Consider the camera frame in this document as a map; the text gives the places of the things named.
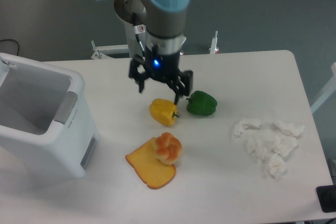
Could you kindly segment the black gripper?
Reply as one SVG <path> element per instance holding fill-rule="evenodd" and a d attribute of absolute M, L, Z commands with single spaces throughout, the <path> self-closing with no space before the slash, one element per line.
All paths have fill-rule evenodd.
<path fill-rule="evenodd" d="M 158 45 L 151 49 L 145 48 L 145 58 L 135 55 L 130 61 L 129 78 L 139 86 L 139 93 L 144 90 L 145 80 L 151 78 L 155 81 L 165 82 L 175 93 L 174 104 L 177 105 L 181 97 L 188 97 L 193 88 L 193 71 L 179 70 L 181 53 L 159 54 Z"/>

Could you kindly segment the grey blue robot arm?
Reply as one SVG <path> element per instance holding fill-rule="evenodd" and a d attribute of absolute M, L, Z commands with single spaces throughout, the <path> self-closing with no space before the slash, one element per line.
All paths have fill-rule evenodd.
<path fill-rule="evenodd" d="M 184 27 L 190 0 L 114 0 L 115 12 L 133 27 L 145 26 L 145 42 L 134 36 L 140 54 L 130 51 L 129 77 L 143 91 L 151 78 L 165 83 L 179 98 L 189 96 L 193 87 L 193 72 L 181 71 L 179 59 L 184 42 Z"/>

